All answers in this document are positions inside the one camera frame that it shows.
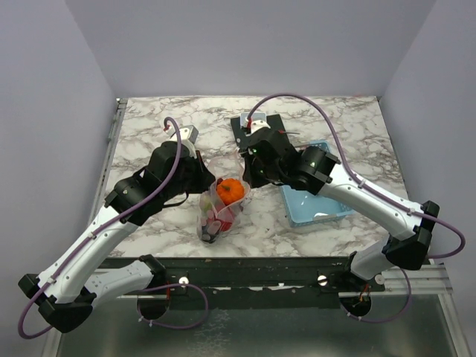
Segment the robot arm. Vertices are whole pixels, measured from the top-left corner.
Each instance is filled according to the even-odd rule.
[[[349,273],[352,276],[370,280],[392,266],[410,270],[421,268],[428,253],[434,222],[387,203],[366,190],[364,184],[401,202],[412,212],[436,217],[439,207],[433,202],[421,205],[408,201],[361,176],[358,176],[361,181],[358,184],[336,156],[318,147],[297,151],[286,135],[271,129],[264,120],[253,122],[244,159],[243,176],[251,188],[269,183],[287,184],[295,190],[320,194],[354,208],[390,233],[389,239],[351,255]]]
[[[99,304],[149,285],[161,286],[166,283],[164,267],[151,255],[140,257],[122,269],[102,275],[92,274],[110,252],[149,217],[173,206],[166,205],[167,201],[184,193],[187,196],[202,193],[215,181],[199,152],[195,151],[193,144],[197,135],[193,126],[180,129],[181,157],[174,179],[146,205],[98,234],[92,234],[118,214],[150,197],[164,181],[178,150],[175,133],[154,150],[148,165],[115,185],[90,226],[55,263],[40,274],[26,274],[19,281],[20,288],[30,299],[42,290],[35,303],[51,326],[61,332],[72,331]]]

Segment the table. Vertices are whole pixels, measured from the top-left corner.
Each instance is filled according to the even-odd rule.
[[[375,97],[314,97],[330,116],[353,169],[386,190],[407,198],[399,165]],[[163,119],[193,124],[199,130],[196,148],[205,160],[235,149],[230,118],[247,112],[258,97],[149,97],[129,99],[106,194],[114,184],[148,163],[152,151],[167,139]],[[337,153],[334,140],[319,114],[307,103],[278,98],[260,111],[281,114],[292,144],[324,139]],[[279,189],[253,190],[241,223],[223,239],[205,244],[196,235],[198,196],[178,208],[151,217],[125,239],[112,257],[328,257],[348,255],[373,244],[387,232],[359,213],[340,222],[290,228]]]

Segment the light purple wall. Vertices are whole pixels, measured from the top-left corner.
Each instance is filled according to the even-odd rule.
[[[434,0],[66,0],[118,97],[382,95]]]
[[[16,334],[16,284],[84,229],[115,98],[63,0],[3,1],[0,48],[0,355],[40,356]],[[31,315],[28,332],[45,326]]]
[[[438,0],[382,98],[384,119],[411,197],[440,203],[468,238],[446,260],[466,336],[476,354],[476,1]],[[433,252],[457,246],[444,228]]]

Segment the blue plastic tray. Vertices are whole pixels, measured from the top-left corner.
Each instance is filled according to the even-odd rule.
[[[311,141],[309,145],[330,152],[329,144],[324,140]],[[290,186],[280,187],[289,225],[300,227],[343,219],[354,210],[347,205],[323,196],[314,196],[307,191],[296,191]]]

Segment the screw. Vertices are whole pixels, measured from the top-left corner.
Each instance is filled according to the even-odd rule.
[[[385,282],[385,278],[382,274],[377,274],[375,276],[375,282],[379,285],[384,285],[384,282]]]
[[[320,286],[325,286],[327,285],[327,277],[325,275],[319,275],[318,276],[318,284]]]
[[[179,284],[188,284],[189,281],[188,281],[188,278],[187,277],[181,277],[180,279],[178,279],[178,283]]]

